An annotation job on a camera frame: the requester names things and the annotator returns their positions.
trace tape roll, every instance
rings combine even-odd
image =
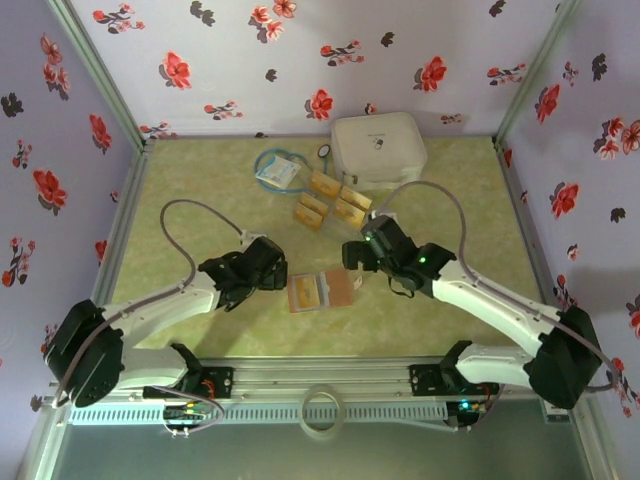
[[[309,402],[316,397],[327,397],[338,408],[338,415],[336,417],[336,421],[333,425],[331,425],[327,429],[318,429],[309,425],[304,418],[304,411],[309,405]],[[344,425],[345,419],[347,418],[347,408],[342,401],[342,397],[329,385],[316,385],[311,388],[300,402],[300,407],[298,408],[298,421],[300,422],[300,426],[304,433],[309,435],[311,438],[317,440],[326,440],[329,438],[333,438],[340,431],[342,426]]]

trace table surface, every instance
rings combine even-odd
[[[179,139],[156,143],[126,246],[114,302],[135,299],[174,284],[187,273],[184,258],[166,241],[158,217],[169,200],[191,198],[211,205],[241,228],[269,235],[284,250],[289,273],[320,272],[341,265],[341,241],[295,222],[298,195],[268,193],[253,177],[253,163],[269,148],[303,154],[315,168],[328,138]],[[538,299],[535,279],[491,139],[427,138],[423,178],[451,190],[468,223],[466,258],[483,275]],[[329,163],[333,174],[333,165]],[[299,173],[308,179],[305,169]],[[374,207],[390,191],[368,192]],[[457,251],[460,224],[442,193],[412,187],[391,204],[417,245],[438,243]],[[237,250],[231,228],[204,209],[179,204],[167,227],[196,260]],[[351,272],[353,279],[358,275]],[[398,297],[384,274],[367,274],[354,304],[289,313],[286,291],[256,292],[236,310],[197,315],[141,345],[184,343],[197,356],[401,356],[442,355],[458,340],[509,345],[500,332],[466,312],[426,296]]]

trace purple wall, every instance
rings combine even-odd
[[[134,148],[46,2],[5,2],[0,38],[5,480],[17,474],[38,397],[51,379],[41,353],[47,329],[52,332],[91,293],[99,268],[96,243],[109,236],[117,209],[112,192],[123,187]]]
[[[590,313],[621,372],[617,389],[598,398],[625,479],[640,470],[637,8],[635,0],[583,2],[506,141],[510,174],[526,191],[556,281],[552,293]]]

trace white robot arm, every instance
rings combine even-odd
[[[181,282],[136,301],[102,308],[91,300],[74,305],[44,359],[61,383],[72,370],[64,389],[77,407],[92,405],[112,390],[147,386],[199,394],[207,371],[184,345],[134,347],[149,335],[193,315],[220,308],[230,311],[256,289],[282,290],[286,280],[284,253],[268,238],[258,236],[242,253],[230,252],[205,261],[186,284]],[[117,330],[110,326],[115,318]],[[98,335],[74,367],[74,357],[96,331]]]
[[[435,244],[417,247],[394,220],[380,215],[363,228],[362,242],[343,245],[345,268],[381,270],[389,286],[455,305],[510,337],[518,347],[456,343],[440,363],[451,393],[470,384],[499,383],[533,389],[560,408],[571,409],[601,364],[576,336],[599,349],[589,315],[576,306],[565,312],[518,295],[485,279]],[[571,330],[575,335],[568,335]]]

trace white box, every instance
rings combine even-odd
[[[357,191],[418,180],[427,163],[416,122],[403,112],[336,120],[331,149],[338,180]]]

